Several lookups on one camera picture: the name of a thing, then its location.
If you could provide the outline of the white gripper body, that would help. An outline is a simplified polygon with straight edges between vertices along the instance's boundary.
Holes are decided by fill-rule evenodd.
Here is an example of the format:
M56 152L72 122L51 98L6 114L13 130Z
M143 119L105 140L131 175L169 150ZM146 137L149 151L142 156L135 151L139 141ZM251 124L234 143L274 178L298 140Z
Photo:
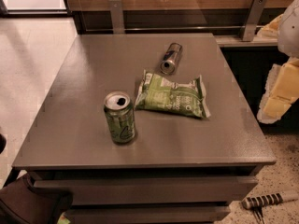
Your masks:
M278 50L289 57L299 57L299 0L293 0L281 17Z

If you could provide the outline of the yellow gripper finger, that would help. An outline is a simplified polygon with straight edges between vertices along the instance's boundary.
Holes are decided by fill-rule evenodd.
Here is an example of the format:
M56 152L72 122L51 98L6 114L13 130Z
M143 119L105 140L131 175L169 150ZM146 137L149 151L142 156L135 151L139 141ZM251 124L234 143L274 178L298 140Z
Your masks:
M299 59L290 58L283 65L274 64L266 80L257 120L263 124L275 123L298 99Z
M282 19L282 14L275 17L265 26L263 26L257 33L258 37L262 38L277 38L278 37L278 27Z

